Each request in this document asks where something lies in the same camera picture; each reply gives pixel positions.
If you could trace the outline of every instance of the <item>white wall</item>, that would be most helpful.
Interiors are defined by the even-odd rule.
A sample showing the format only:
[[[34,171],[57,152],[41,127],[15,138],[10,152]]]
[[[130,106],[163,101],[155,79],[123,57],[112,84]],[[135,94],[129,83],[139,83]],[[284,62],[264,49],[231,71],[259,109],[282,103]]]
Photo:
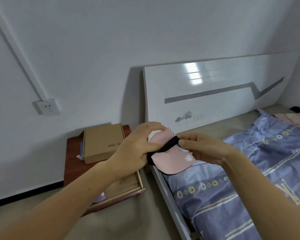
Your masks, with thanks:
[[[66,138],[79,128],[135,128],[141,66],[300,49],[300,0],[0,0],[0,9],[62,109],[36,114],[0,36],[0,198],[62,180]],[[300,65],[294,76],[300,87]]]

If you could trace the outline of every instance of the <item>blue bedsheet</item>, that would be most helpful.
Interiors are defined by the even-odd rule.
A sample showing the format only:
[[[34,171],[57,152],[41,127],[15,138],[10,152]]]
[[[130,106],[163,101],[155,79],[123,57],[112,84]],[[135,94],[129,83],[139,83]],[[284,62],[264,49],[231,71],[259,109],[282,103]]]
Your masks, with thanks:
[[[224,141],[242,151],[300,207],[300,127],[260,111],[254,126]],[[224,170],[197,161],[164,176],[181,213],[205,239],[261,239]]]

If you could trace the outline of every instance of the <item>electrical outlet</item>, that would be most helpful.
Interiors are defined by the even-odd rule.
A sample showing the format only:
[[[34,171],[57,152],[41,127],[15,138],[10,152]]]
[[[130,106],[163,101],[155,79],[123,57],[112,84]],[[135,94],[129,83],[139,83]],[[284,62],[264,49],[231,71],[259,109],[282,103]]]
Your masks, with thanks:
[[[44,116],[60,114],[60,111],[54,99],[49,99],[47,101],[38,101],[37,105]]]

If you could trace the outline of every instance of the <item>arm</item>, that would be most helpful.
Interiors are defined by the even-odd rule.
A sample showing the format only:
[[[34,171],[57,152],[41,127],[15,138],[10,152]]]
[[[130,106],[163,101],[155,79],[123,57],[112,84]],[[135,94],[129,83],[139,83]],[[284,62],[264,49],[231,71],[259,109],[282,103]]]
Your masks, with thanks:
[[[114,181],[146,164],[146,153],[162,145],[148,143],[151,131],[164,130],[160,123],[139,125],[107,161],[99,162],[61,191],[0,232],[0,240],[64,239],[93,200]]]
[[[223,167],[262,239],[300,239],[300,209],[244,154],[203,133],[178,137],[197,160]]]

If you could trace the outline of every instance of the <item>pink sleep mask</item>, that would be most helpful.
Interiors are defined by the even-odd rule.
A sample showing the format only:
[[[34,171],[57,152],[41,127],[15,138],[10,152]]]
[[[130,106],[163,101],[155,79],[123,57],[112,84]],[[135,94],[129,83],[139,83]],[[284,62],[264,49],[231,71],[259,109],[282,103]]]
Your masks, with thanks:
[[[162,173],[172,175],[180,173],[195,163],[192,154],[178,145],[179,138],[171,129],[153,135],[149,142],[164,144],[156,152],[148,153],[148,164],[156,166]]]

